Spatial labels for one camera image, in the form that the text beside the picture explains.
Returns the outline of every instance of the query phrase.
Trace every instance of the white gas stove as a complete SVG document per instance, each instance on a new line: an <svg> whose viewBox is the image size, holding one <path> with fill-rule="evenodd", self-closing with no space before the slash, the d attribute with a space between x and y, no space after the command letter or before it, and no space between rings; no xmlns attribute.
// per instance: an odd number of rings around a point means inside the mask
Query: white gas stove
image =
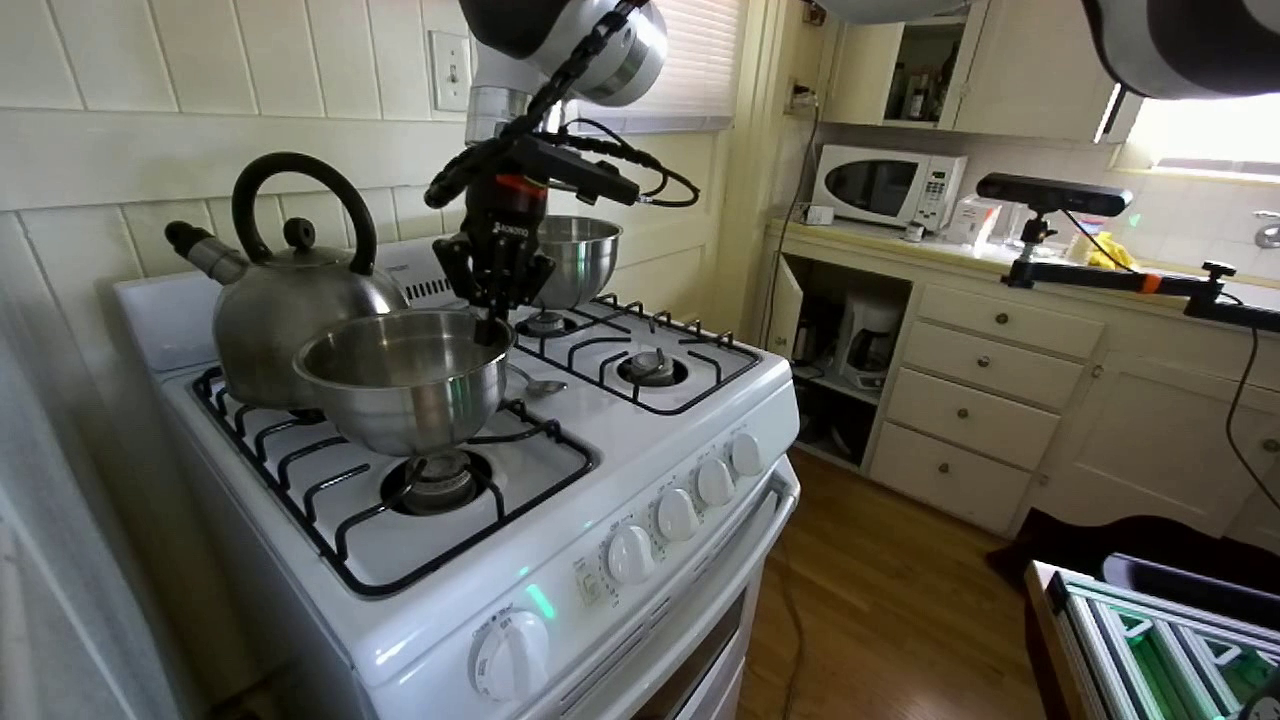
<svg viewBox="0 0 1280 720"><path fill-rule="evenodd" d="M780 356L639 304L585 304L553 334L515 334L509 404L465 445L465 479L410 513L402 456L224 392L198 333L216 304L204 276L124 283L121 298L208 469L298 708L731 708L752 583L799 494Z"/></svg>

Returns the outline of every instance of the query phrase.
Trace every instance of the kettle handle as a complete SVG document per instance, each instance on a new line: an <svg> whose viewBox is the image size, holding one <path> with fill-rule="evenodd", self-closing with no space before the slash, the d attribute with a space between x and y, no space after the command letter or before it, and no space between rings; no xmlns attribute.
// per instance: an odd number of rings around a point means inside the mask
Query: kettle handle
<svg viewBox="0 0 1280 720"><path fill-rule="evenodd" d="M329 168L323 159L315 157L303 157L303 153L269 153L260 159L253 159L239 180L238 180L238 193L234 193L234 221L238 221L238 237L239 237L239 247L250 260L274 260L274 247L263 242L263 237L255 232L255 193L269 185L269 177L278 171L299 171L299 177L312 177L322 180L354 216L354 229L357 229L357 256L354 256L354 270L357 276L370 276L373 270L373 260L375 260L375 229L373 229L373 216L370 216L370 203L364 194L354 187L354 180L346 180L346 171Z"/></svg>

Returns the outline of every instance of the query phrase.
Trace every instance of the stove knob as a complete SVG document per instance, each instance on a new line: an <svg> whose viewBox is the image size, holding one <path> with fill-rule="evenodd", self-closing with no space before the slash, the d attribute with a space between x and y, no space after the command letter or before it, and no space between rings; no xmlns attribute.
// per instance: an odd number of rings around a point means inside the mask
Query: stove knob
<svg viewBox="0 0 1280 720"><path fill-rule="evenodd" d="M731 501L731 472L720 460L696 469L696 494L718 506Z"/></svg>
<svg viewBox="0 0 1280 720"><path fill-rule="evenodd" d="M666 488L666 494L658 501L658 526L662 526L669 540L689 540L689 535L696 535L701 517L696 517L696 506L692 506L689 488Z"/></svg>
<svg viewBox="0 0 1280 720"><path fill-rule="evenodd" d="M639 583L652 570L650 532L639 525L618 526L604 547L604 562L618 583Z"/></svg>
<svg viewBox="0 0 1280 720"><path fill-rule="evenodd" d="M553 630L537 612L499 612L479 628L472 688L494 705L532 694L547 679Z"/></svg>
<svg viewBox="0 0 1280 720"><path fill-rule="evenodd" d="M729 462L731 462L731 477L763 477L763 450L758 445L758 434L736 434L729 445Z"/></svg>

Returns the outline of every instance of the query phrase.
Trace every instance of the cabinet drawer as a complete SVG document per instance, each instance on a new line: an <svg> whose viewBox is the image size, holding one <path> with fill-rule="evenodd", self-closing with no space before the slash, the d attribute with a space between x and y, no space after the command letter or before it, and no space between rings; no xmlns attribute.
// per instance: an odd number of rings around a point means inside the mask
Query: cabinet drawer
<svg viewBox="0 0 1280 720"><path fill-rule="evenodd" d="M890 417L986 456L1036 469L1056 417L906 366Z"/></svg>
<svg viewBox="0 0 1280 720"><path fill-rule="evenodd" d="M1013 532L1033 479L1023 469L986 460L899 424L884 424L873 477L999 535Z"/></svg>
<svg viewBox="0 0 1280 720"><path fill-rule="evenodd" d="M1041 407L1064 407L1079 380L1079 365L1071 361L952 333L940 322L918 322L906 361L913 366L991 386Z"/></svg>
<svg viewBox="0 0 1280 720"><path fill-rule="evenodd" d="M926 314L1056 356L1091 356L1104 322L1067 307L1050 307L1033 291L930 291Z"/></svg>

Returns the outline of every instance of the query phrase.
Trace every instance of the white tiled wall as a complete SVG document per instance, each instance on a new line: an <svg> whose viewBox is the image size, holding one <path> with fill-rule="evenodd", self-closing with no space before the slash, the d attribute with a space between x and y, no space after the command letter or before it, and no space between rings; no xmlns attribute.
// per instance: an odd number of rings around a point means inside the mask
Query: white tiled wall
<svg viewBox="0 0 1280 720"><path fill-rule="evenodd" d="M836 129L841 142L884 142L968 157L966 193L990 171L1062 177L1138 193L1122 238L1138 256L1216 256L1257 278L1280 283L1280 247L1252 242L1259 208L1280 208L1280 185L1264 180L1197 180L1174 171L1140 171L1122 147L1056 142L1056 139L991 139L949 130L864 130Z"/></svg>
<svg viewBox="0 0 1280 720"><path fill-rule="evenodd" d="M184 270L169 221L238 238L229 193L274 147L346 168L382 238L436 237L452 211L421 193L460 153L465 116L431 107L428 30L465 30L455 0L6 0L0 2L0 313L30 328L46 398L83 429L106 483L142 540L162 604L201 614L208 562L184 472L166 450L158 407L136 398L113 278ZM650 134L704 187L696 211L578 208L626 225L618 287L679 314L714 291L720 232L720 134ZM347 242L332 194L278 185L260 201L263 237L310 216L322 242ZM224 628L176 623L204 690L253 675L204 650Z"/></svg>

